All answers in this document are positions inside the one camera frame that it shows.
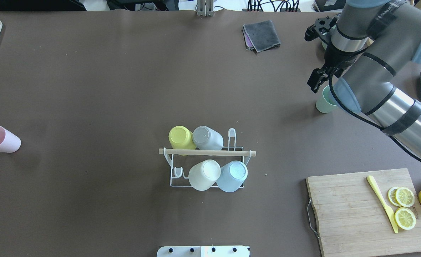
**knife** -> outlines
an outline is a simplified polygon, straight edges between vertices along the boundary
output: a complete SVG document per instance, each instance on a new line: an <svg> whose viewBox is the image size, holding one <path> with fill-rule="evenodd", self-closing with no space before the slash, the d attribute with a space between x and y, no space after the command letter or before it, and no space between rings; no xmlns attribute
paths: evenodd
<svg viewBox="0 0 421 257"><path fill-rule="evenodd" d="M379 198L380 203L382 203L382 206L385 209L388 218L390 219L391 226L393 227L394 232L397 234L398 224L396 224L395 213L393 212L393 209L390 206L388 206L385 202L385 199L383 199L382 192L380 192L379 186L377 185L377 182L375 181L374 177L372 177L371 175L367 176L367 181L369 182L369 185L371 185L372 190L374 190L375 194Z"/></svg>

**gray towel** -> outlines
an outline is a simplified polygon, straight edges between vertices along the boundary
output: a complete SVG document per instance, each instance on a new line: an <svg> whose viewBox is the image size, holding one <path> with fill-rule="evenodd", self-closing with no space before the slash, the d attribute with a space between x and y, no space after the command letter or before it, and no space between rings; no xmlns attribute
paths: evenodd
<svg viewBox="0 0 421 257"><path fill-rule="evenodd" d="M279 37L271 20L244 24L243 29L255 51L261 52L280 45Z"/></svg>

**white floor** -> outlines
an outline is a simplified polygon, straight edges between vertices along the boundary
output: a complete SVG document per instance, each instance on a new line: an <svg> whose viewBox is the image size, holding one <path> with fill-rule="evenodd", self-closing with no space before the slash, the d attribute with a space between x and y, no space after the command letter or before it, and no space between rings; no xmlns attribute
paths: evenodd
<svg viewBox="0 0 421 257"><path fill-rule="evenodd" d="M80 0L80 2L85 6L87 10L109 10L106 0ZM273 11L273 7L268 0L260 0L263 4L264 11ZM312 8L314 0L300 0L299 9L301 11L310 11L313 12ZM179 0L179 10L195 10L197 0ZM242 10L247 8L248 0L215 0L214 6L221 6L229 10ZM274 2L274 6L277 8L279 2Z"/></svg>

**cutting board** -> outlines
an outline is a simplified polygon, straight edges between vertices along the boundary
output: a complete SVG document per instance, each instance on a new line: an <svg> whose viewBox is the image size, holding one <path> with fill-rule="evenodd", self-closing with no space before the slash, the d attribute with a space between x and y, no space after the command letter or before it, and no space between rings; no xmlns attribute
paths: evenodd
<svg viewBox="0 0 421 257"><path fill-rule="evenodd" d="M367 176L372 175L386 203L392 187L416 192L407 169L369 171L307 178L323 257L371 257L421 252L421 205L410 207L416 226L395 234Z"/></svg>

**dark brown tabletop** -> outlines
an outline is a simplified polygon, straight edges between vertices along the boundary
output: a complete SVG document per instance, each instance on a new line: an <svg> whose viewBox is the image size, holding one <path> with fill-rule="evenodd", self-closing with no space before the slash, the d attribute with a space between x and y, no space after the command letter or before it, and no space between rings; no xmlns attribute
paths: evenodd
<svg viewBox="0 0 421 257"><path fill-rule="evenodd" d="M252 256L320 256L305 178L421 163L306 81L315 13L0 12L0 256L155 256L161 246L247 245ZM245 49L271 19L282 45ZM393 83L418 98L421 65ZM257 152L245 188L169 186L169 130L206 125ZM405 256L421 256L421 253Z"/></svg>

